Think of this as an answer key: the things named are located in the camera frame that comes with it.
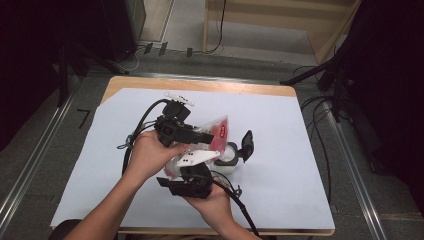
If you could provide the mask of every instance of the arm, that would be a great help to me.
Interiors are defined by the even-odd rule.
[[[199,211],[203,220],[227,240],[260,239],[238,224],[231,213],[230,197],[217,185],[212,185],[212,192],[206,199],[185,198]]]
[[[69,234],[71,239],[113,239],[138,189],[159,172],[174,156],[188,146],[177,144],[166,148],[155,131],[143,132],[134,144],[131,158],[122,178],[105,199]]]

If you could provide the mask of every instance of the white table surface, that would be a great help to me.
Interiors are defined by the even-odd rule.
[[[121,176],[125,142],[147,108],[167,90],[122,89],[97,108],[81,155],[51,222],[84,218]],[[202,125],[229,117],[229,141],[240,145],[252,130],[255,152],[228,175],[240,185],[241,201],[260,231],[334,230],[333,218],[296,97],[196,91],[169,92],[195,102],[187,124]],[[147,120],[161,115],[164,104]],[[161,171],[157,176],[164,177]],[[249,228],[232,202],[237,222]],[[137,193],[122,228],[209,229],[185,200],[172,196],[155,177]]]

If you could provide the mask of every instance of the wire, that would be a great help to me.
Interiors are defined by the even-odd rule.
[[[316,106],[315,106],[315,108],[314,108],[314,111],[312,112],[312,119],[313,119],[313,121],[314,121],[314,125],[316,125],[316,119],[315,119],[315,111],[318,109],[318,107],[321,105],[321,104],[323,104],[325,101],[327,101],[327,99],[324,99],[324,100],[321,100]],[[327,178],[328,178],[328,195],[327,195],[327,201],[328,201],[328,203],[330,204],[331,203],[331,170],[330,170],[330,162],[329,162],[329,160],[328,160],[328,154],[327,154],[327,149],[325,148],[325,145],[324,145],[324,142],[323,142],[323,140],[322,140],[322,137],[321,137],[321,134],[320,134],[320,132],[319,132],[319,130],[318,130],[318,128],[317,127],[315,127],[315,131],[317,132],[317,135],[318,135],[318,138],[319,138],[319,141],[320,141],[320,143],[321,143],[321,146],[322,146],[322,150],[323,150],[323,152],[324,152],[324,157],[325,157],[325,162],[326,162],[326,165],[327,165]]]
[[[215,174],[218,174],[219,176],[221,176],[221,177],[223,177],[226,181],[227,181],[227,183],[228,183],[228,185],[230,185],[230,188],[231,188],[231,190],[233,191],[233,192],[235,192],[236,190],[234,189],[234,187],[233,187],[233,185],[231,184],[231,181],[224,175],[224,174],[222,174],[222,173],[220,173],[220,172],[217,172],[217,171],[214,171],[214,170],[210,170],[211,171],[211,173],[215,173]]]
[[[252,232],[259,237],[259,232],[256,229],[255,224],[253,223],[252,219],[250,218],[249,213],[247,212],[246,206],[240,201],[240,199],[233,193],[231,192],[230,189],[228,189],[227,187],[225,187],[224,185],[222,185],[220,182],[212,179],[212,182],[219,186],[220,188],[224,189],[224,191],[228,194],[228,196],[231,197],[231,199],[234,200],[234,202],[239,206],[241,212],[243,213],[244,217],[246,218],[247,222],[250,225],[250,228],[252,229]]]
[[[222,8],[222,16],[221,16],[221,26],[220,26],[220,31],[219,31],[219,41],[218,44],[216,45],[216,47],[212,50],[206,51],[204,52],[204,54],[211,54],[213,52],[216,51],[216,49],[218,49],[218,47],[221,45],[222,42],[222,26],[224,24],[224,15],[225,15],[225,7],[227,5],[227,0],[224,0],[224,7]]]
[[[133,146],[133,144],[134,144],[134,141],[135,141],[135,139],[137,138],[137,136],[143,131],[143,129],[146,129],[146,128],[143,128],[142,129],[142,127],[143,127],[143,124],[144,124],[144,121],[146,120],[146,118],[147,118],[147,116],[149,115],[149,113],[153,110],[153,108],[155,108],[157,105],[159,105],[160,103],[169,103],[170,101],[168,100],[168,99],[161,99],[161,100],[158,100],[158,101],[156,101],[156,102],[154,102],[148,109],[147,109],[147,111],[144,113],[144,115],[143,115],[143,117],[141,118],[141,120],[140,120],[140,122],[138,123],[138,125],[137,125],[137,127],[135,128],[135,130],[134,130],[134,132],[133,132],[133,134],[132,134],[132,136],[130,137],[130,139],[129,139],[129,142],[128,142],[128,144],[129,144],[129,147],[127,148],[127,150],[125,151],[125,156],[124,156],[124,162],[123,162],[123,165],[122,165],[122,175],[124,175],[124,172],[125,172],[125,170],[127,169],[127,167],[128,167],[128,162],[129,162],[129,160],[130,160],[130,154],[131,154],[131,151],[132,151],[132,146]]]
[[[309,99],[305,100],[305,102],[303,102],[302,106],[300,107],[300,110],[303,111],[306,106],[308,106],[309,104],[311,104],[312,102],[314,102],[318,99],[330,99],[330,98],[333,98],[333,97],[331,97],[331,96],[319,96],[319,97],[309,98]]]

